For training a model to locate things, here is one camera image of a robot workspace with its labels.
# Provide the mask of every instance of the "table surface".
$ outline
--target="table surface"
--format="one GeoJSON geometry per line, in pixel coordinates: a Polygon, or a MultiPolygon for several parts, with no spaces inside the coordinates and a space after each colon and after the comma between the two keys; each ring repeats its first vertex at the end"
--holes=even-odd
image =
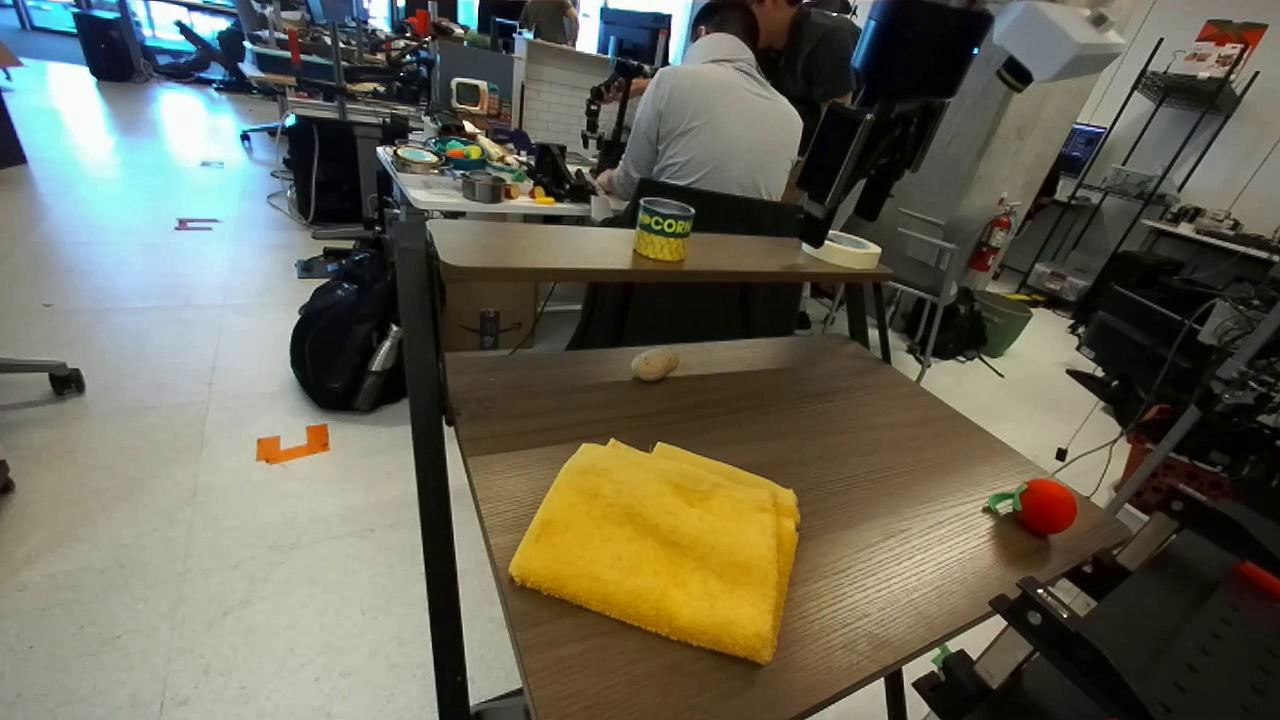
{"type": "Polygon", "coordinates": [[[442,177],[417,177],[417,173],[399,173],[391,166],[391,150],[374,150],[374,160],[383,166],[383,173],[391,177],[391,185],[404,193],[404,199],[417,213],[462,213],[462,218],[561,218],[561,222],[586,222],[592,203],[537,203],[527,198],[520,199],[502,199],[502,203],[475,203],[459,193],[459,185],[442,182],[442,177]]]}
{"type": "Polygon", "coordinates": [[[1050,582],[1124,528],[1083,506],[1032,542],[986,522],[1034,470],[850,344],[678,349],[678,375],[631,386],[635,354],[446,358],[457,427],[537,717],[804,717],[1050,582]],[[517,588],[502,567],[555,470],[585,440],[692,452],[800,495],[800,555],[769,667],[668,645],[517,588]]]}
{"type": "Polygon", "coordinates": [[[800,240],[784,235],[726,235],[696,231],[683,264],[661,264],[631,253],[631,228],[592,224],[485,224],[485,222],[432,222],[438,272],[446,286],[490,286],[490,282],[652,282],[652,286],[866,286],[886,282],[886,267],[839,267],[814,261],[800,240]]]}

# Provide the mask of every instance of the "desk leg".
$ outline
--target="desk leg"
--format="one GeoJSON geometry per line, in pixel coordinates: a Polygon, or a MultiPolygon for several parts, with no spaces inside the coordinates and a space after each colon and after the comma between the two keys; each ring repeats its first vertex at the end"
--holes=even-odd
{"type": "Polygon", "coordinates": [[[885,286],[872,286],[866,292],[876,303],[879,360],[893,365],[885,286]]]}
{"type": "Polygon", "coordinates": [[[355,131],[355,173],[360,173],[360,218],[362,218],[362,224],[374,224],[381,222],[374,144],[383,142],[383,127],[381,125],[351,125],[351,131],[355,131]]]}
{"type": "Polygon", "coordinates": [[[845,326],[849,326],[849,341],[872,349],[872,333],[866,333],[866,299],[876,311],[876,333],[879,333],[879,360],[893,365],[893,349],[886,349],[886,310],[885,310],[885,286],[845,286],[845,326]]]}
{"type": "Polygon", "coordinates": [[[428,628],[437,661],[437,703],[438,720],[472,717],[462,620],[457,588],[450,507],[446,507],[446,461],[442,461],[442,360],[437,337],[437,289],[432,289],[432,243],[424,218],[404,207],[386,231],[394,261],[394,296],[404,328],[404,386],[410,412],[410,465],[417,465],[417,512],[424,538],[424,582],[428,582],[428,628]]]}
{"type": "Polygon", "coordinates": [[[886,717],[886,720],[909,720],[905,667],[893,667],[893,673],[885,675],[885,717],[886,717]]]}

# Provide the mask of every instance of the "metal pole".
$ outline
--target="metal pole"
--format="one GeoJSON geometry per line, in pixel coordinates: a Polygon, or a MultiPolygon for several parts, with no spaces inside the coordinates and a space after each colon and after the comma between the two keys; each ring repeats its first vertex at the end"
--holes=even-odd
{"type": "Polygon", "coordinates": [[[1211,109],[1201,109],[1194,125],[1192,125],[1189,138],[1174,144],[1174,151],[1168,155],[1164,173],[1160,173],[1154,185],[1144,193],[1141,207],[1131,213],[1131,222],[1124,224],[1117,248],[1107,253],[1107,264],[1112,264],[1112,256],[1128,243],[1128,235],[1131,235],[1131,228],[1144,222],[1144,213],[1153,207],[1154,187],[1173,177],[1174,160],[1192,150],[1192,142],[1194,142],[1194,131],[1201,131],[1201,125],[1204,125],[1209,113],[1211,113],[1211,109]]]}
{"type": "Polygon", "coordinates": [[[1240,90],[1240,97],[1233,101],[1228,115],[1211,127],[1209,144],[1201,150],[1194,166],[1189,167],[1189,177],[1174,185],[1180,193],[1192,185],[1192,177],[1201,173],[1204,155],[1211,151],[1211,144],[1222,138],[1222,127],[1233,125],[1233,115],[1240,113],[1242,97],[1253,91],[1259,71],[1253,71],[1240,90]]]}
{"type": "Polygon", "coordinates": [[[1057,243],[1050,243],[1050,240],[1057,240],[1057,228],[1060,228],[1065,218],[1070,213],[1070,199],[1080,198],[1080,185],[1089,182],[1090,166],[1105,155],[1105,150],[1107,150],[1121,115],[1128,113],[1128,106],[1131,106],[1131,97],[1135,97],[1135,84],[1149,78],[1149,67],[1153,67],[1153,59],[1154,59],[1160,48],[1164,48],[1164,38],[1153,44],[1144,67],[1141,67],[1135,79],[1128,84],[1117,115],[1107,121],[1105,144],[1083,160],[1080,182],[1077,182],[1077,187],[1068,193],[1068,203],[1057,207],[1057,222],[1048,224],[1048,231],[1044,231],[1044,240],[1040,240],[1040,248],[1034,248],[1034,256],[1032,256],[1032,264],[1025,267],[1025,282],[1018,282],[1015,289],[1026,289],[1026,278],[1034,272],[1040,256],[1044,256],[1048,248],[1057,248],[1057,243]]]}
{"type": "Polygon", "coordinates": [[[457,543],[446,507],[446,461],[442,461],[442,358],[438,358],[438,299],[432,286],[432,240],[424,213],[404,207],[386,231],[394,261],[394,299],[404,328],[404,386],[410,412],[410,465],[417,465],[417,512],[424,542],[424,582],[428,582],[428,628],[437,661],[437,710],[438,720],[472,717],[468,702],[468,657],[462,657],[462,613],[457,588],[457,543]]]}

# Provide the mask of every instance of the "trash can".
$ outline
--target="trash can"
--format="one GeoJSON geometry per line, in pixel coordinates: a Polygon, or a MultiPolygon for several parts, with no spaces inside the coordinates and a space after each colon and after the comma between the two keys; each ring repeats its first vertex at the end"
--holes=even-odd
{"type": "Polygon", "coordinates": [[[974,311],[986,326],[982,358],[1005,358],[1025,328],[1032,326],[1032,310],[994,292],[974,292],[974,311]]]}
{"type": "Polygon", "coordinates": [[[75,38],[95,79],[132,79],[132,32],[125,12],[75,9],[75,38]]]}

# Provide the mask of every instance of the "desk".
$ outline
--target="desk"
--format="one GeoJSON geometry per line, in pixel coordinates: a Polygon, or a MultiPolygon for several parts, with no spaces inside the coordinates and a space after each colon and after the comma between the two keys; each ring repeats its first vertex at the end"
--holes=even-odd
{"type": "MultiPolygon", "coordinates": [[[[1057,576],[1096,548],[1124,542],[1124,528],[1096,507],[1083,507],[1080,528],[1050,543],[982,522],[982,495],[1034,470],[850,344],[818,344],[814,354],[796,341],[683,349],[692,354],[683,371],[705,369],[705,375],[656,388],[622,379],[631,354],[442,360],[437,341],[438,278],[462,286],[520,272],[520,282],[538,286],[561,272],[592,272],[586,264],[533,267],[527,256],[509,264],[511,253],[462,256],[462,231],[481,228],[424,224],[424,213],[406,207],[386,235],[404,326],[437,703],[442,720],[472,717],[472,703],[438,415],[457,415],[462,435],[481,522],[498,567],[576,440],[622,435],[644,443],[664,435],[769,472],[800,494],[800,571],[770,667],[688,653],[502,588],[527,702],[545,717],[676,717],[678,710],[692,717],[812,714],[879,673],[897,675],[897,666],[910,653],[962,634],[1018,576],[1057,576]]],[[[765,264],[744,272],[744,264],[716,267],[705,256],[683,282],[705,286],[744,272],[749,282],[879,289],[866,272],[806,261],[774,264],[774,256],[769,264],[770,272],[765,264]]],[[[676,267],[648,272],[631,264],[631,278],[612,282],[676,278],[676,267]]]]}
{"type": "Polygon", "coordinates": [[[696,231],[683,264],[656,264],[631,253],[631,228],[555,224],[432,224],[446,286],[885,286],[886,267],[839,267],[800,240],[696,231]]]}
{"type": "Polygon", "coordinates": [[[635,354],[457,358],[450,402],[533,717],[804,717],[978,623],[1124,528],[1083,506],[1050,543],[978,506],[1034,470],[850,344],[739,341],[631,386],[635,354]],[[676,440],[800,495],[800,555],[769,667],[668,645],[517,588],[502,567],[580,440],[676,440]]]}
{"type": "Polygon", "coordinates": [[[592,203],[537,203],[527,198],[502,199],[502,203],[475,203],[459,193],[457,182],[446,177],[410,177],[399,173],[391,160],[391,150],[374,150],[374,160],[383,173],[394,182],[394,193],[406,199],[406,207],[428,222],[438,213],[459,213],[459,218],[561,218],[561,222],[592,222],[592,203]]]}

